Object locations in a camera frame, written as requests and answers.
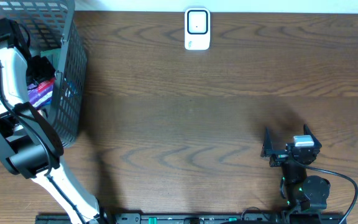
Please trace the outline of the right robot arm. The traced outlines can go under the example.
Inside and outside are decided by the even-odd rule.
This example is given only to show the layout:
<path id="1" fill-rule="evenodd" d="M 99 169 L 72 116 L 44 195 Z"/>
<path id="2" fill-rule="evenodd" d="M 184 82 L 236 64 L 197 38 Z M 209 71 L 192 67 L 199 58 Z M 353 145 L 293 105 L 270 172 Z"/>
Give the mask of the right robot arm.
<path id="1" fill-rule="evenodd" d="M 306 166 L 316 160 L 322 145 L 307 125 L 303 134 L 293 137 L 285 149 L 274 149 L 269 130 L 265 130 L 261 157 L 269 158 L 270 167 L 280 167 L 280 193 L 287 200 L 288 210 L 282 212 L 284 223 L 320 223 L 319 212 L 327 208 L 331 184 L 317 175 L 308 175 Z"/>

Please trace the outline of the blue Oreo cookie pack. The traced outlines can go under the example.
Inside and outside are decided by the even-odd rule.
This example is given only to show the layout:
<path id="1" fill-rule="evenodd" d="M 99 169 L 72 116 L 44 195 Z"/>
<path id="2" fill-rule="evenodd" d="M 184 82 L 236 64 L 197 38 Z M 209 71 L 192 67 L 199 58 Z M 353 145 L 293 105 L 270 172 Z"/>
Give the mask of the blue Oreo cookie pack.
<path id="1" fill-rule="evenodd" d="M 75 98 L 80 100 L 82 97 L 82 83 L 79 80 L 71 80 L 67 78 L 63 78 L 61 81 L 61 96 L 60 99 L 70 99 Z"/>

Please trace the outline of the grey plastic mesh basket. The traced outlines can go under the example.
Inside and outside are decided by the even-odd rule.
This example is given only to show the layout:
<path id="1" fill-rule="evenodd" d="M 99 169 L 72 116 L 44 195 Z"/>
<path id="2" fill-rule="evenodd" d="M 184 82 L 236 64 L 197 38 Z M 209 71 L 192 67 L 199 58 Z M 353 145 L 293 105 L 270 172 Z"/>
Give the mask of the grey plastic mesh basket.
<path id="1" fill-rule="evenodd" d="M 60 51 L 46 114 L 64 147 L 76 140 L 87 63 L 74 13 L 74 0 L 0 1 L 0 19 L 6 17 L 21 25 L 24 38 L 30 40 L 31 53 Z"/>

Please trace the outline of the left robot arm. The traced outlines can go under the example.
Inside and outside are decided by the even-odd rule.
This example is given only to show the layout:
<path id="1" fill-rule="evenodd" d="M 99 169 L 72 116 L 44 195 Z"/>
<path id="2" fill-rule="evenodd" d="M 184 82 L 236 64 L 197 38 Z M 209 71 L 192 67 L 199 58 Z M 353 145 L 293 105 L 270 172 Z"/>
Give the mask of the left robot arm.
<path id="1" fill-rule="evenodd" d="M 0 19 L 0 162 L 43 187 L 72 223 L 110 223 L 98 199 L 69 170 L 57 132 L 29 101 L 29 87 L 55 74 L 48 58 L 31 55 L 29 48 L 21 26 Z"/>

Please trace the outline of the white barcode scanner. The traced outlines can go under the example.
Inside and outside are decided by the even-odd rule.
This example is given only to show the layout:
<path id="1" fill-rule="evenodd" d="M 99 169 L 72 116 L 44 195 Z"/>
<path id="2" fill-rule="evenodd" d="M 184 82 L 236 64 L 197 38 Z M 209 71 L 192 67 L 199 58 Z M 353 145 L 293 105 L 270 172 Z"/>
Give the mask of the white barcode scanner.
<path id="1" fill-rule="evenodd" d="M 211 15 L 206 8 L 188 8 L 185 11 L 185 48 L 207 50 L 211 42 Z"/>

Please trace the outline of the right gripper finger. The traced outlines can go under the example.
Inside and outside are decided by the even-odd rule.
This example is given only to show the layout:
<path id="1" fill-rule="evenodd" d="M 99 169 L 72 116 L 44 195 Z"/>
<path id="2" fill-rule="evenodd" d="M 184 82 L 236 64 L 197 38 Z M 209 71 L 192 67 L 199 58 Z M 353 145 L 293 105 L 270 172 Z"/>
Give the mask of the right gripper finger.
<path id="1" fill-rule="evenodd" d="M 317 138 L 314 136 L 314 134 L 311 132 L 311 130 L 309 129 L 308 125 L 307 124 L 304 124 L 303 125 L 303 132 L 304 132 L 304 135 L 309 135 L 313 142 L 314 142 L 314 147 L 315 148 L 319 148 L 321 149 L 322 145 L 321 143 L 317 140 Z"/>
<path id="2" fill-rule="evenodd" d="M 265 128 L 264 142 L 260 153 L 261 157 L 270 157 L 273 154 L 272 140 L 270 138 L 269 129 Z"/>

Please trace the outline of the teal wet wipes packet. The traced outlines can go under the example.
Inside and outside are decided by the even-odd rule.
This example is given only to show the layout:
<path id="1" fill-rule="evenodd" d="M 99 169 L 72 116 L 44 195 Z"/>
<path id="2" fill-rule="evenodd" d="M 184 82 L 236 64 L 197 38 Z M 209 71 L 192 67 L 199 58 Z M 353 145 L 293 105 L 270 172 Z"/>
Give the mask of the teal wet wipes packet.
<path id="1" fill-rule="evenodd" d="M 52 64 L 54 69 L 58 70 L 60 53 L 61 53 L 61 49 L 52 49 L 52 50 L 41 51 L 40 56 L 46 57 L 49 60 L 49 62 Z"/>

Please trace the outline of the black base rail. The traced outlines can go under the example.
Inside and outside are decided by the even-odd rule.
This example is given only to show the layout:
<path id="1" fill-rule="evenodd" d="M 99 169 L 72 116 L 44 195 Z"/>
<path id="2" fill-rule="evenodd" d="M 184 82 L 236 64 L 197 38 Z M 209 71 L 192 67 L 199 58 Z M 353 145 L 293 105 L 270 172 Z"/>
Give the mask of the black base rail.
<path id="1" fill-rule="evenodd" d="M 286 219 L 280 213 L 250 212 L 244 215 L 173 215 L 173 214 L 138 214 L 120 213 L 112 219 L 116 224 L 218 224 L 218 223 L 340 223 L 342 215 L 338 213 L 296 214 Z"/>

